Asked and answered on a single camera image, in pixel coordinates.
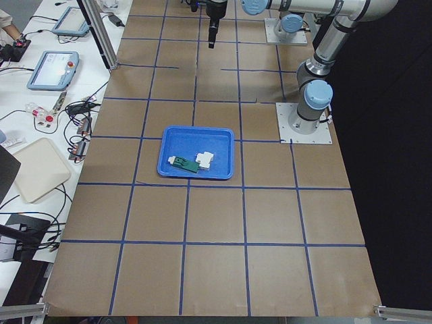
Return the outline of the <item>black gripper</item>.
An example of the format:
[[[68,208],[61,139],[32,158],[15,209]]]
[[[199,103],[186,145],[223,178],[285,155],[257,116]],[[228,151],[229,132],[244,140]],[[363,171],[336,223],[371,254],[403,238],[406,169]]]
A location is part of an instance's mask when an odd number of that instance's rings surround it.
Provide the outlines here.
[[[225,17],[227,11],[227,0],[206,0],[206,14],[210,17],[208,29],[208,47],[215,46],[217,33],[219,31],[219,20]]]

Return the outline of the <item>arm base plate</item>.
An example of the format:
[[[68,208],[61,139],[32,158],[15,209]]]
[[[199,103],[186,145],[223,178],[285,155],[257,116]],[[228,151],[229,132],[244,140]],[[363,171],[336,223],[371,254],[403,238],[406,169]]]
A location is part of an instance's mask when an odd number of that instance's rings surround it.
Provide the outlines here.
[[[306,46],[308,43],[305,31],[286,32],[282,29],[278,18],[265,18],[264,25],[267,44]]]
[[[283,144],[332,144],[329,124],[325,113],[315,121],[302,119],[297,112],[297,103],[276,103],[280,142]]]

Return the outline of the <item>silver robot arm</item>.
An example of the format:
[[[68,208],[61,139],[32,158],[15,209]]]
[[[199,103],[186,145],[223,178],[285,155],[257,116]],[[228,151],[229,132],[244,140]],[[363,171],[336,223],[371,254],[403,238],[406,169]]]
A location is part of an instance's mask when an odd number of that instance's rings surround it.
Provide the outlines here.
[[[298,134],[314,133],[321,114],[328,108],[332,87],[325,81],[336,56],[360,22],[371,22],[388,14],[397,1],[243,1],[242,9],[256,16],[266,9],[281,13],[314,13],[333,16],[333,22],[321,39],[314,55],[302,62],[296,73],[300,100],[288,117]]]
[[[303,17],[296,13],[280,14],[273,31],[279,36],[292,34],[302,29],[303,22]]]

